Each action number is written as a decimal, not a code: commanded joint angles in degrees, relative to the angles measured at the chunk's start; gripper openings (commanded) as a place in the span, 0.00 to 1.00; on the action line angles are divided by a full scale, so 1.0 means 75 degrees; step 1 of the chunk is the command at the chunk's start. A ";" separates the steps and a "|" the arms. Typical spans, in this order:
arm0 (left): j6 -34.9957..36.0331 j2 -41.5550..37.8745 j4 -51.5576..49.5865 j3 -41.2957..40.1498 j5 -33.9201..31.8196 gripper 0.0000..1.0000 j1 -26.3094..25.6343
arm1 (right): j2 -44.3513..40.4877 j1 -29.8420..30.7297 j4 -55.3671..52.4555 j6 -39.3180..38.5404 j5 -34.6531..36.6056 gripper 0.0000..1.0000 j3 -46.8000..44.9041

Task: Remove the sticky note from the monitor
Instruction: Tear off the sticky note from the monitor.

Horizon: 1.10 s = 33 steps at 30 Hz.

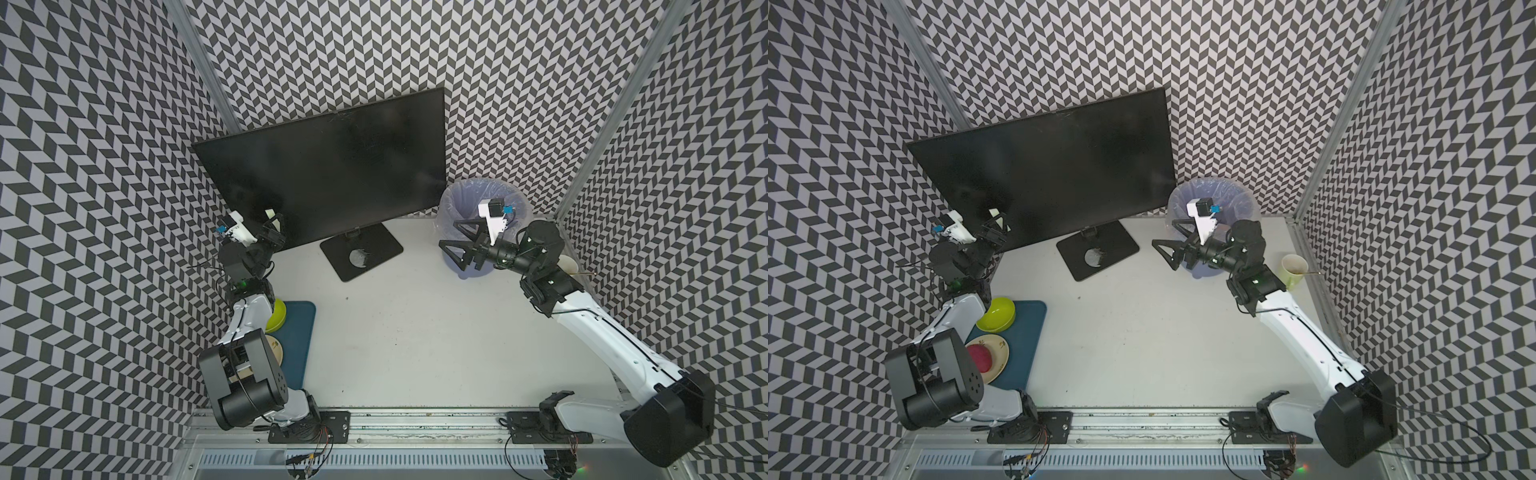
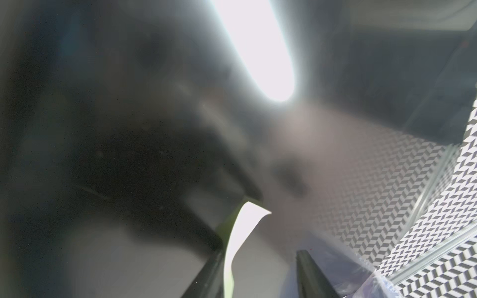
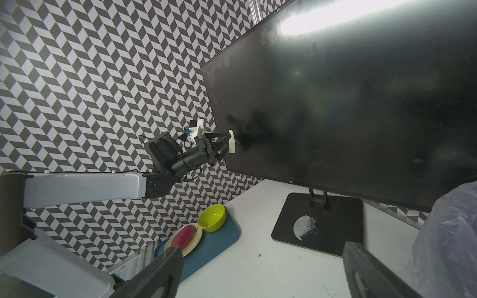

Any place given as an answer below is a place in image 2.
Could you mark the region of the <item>green sticky strip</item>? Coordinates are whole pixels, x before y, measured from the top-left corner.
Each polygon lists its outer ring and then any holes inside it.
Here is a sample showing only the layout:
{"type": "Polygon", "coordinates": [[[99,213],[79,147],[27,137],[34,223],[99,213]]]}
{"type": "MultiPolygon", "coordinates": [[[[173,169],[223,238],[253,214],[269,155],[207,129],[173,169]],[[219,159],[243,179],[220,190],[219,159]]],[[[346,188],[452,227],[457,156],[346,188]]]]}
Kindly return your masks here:
{"type": "Polygon", "coordinates": [[[223,269],[224,298],[233,297],[235,283],[232,263],[236,254],[260,221],[271,213],[271,211],[259,204],[247,201],[217,228],[225,248],[223,269]]]}

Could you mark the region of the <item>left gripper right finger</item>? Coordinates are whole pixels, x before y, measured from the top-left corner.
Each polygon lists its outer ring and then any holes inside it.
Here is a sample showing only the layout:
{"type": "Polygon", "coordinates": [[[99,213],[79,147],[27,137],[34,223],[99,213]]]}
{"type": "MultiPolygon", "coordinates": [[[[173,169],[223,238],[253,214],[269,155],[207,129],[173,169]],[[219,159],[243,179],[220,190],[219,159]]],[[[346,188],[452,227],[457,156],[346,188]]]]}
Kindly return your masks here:
{"type": "Polygon", "coordinates": [[[297,251],[296,265],[300,298],[339,298],[338,293],[308,251],[297,251]]]}

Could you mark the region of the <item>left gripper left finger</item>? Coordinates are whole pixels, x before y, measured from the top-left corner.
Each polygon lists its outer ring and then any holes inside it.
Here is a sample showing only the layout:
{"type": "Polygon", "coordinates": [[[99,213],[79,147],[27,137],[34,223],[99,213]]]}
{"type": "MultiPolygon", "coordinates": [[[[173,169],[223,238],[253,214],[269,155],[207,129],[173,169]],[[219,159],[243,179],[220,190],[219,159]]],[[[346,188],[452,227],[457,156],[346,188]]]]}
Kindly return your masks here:
{"type": "Polygon", "coordinates": [[[223,298],[224,258],[224,251],[215,251],[181,298],[223,298]]]}

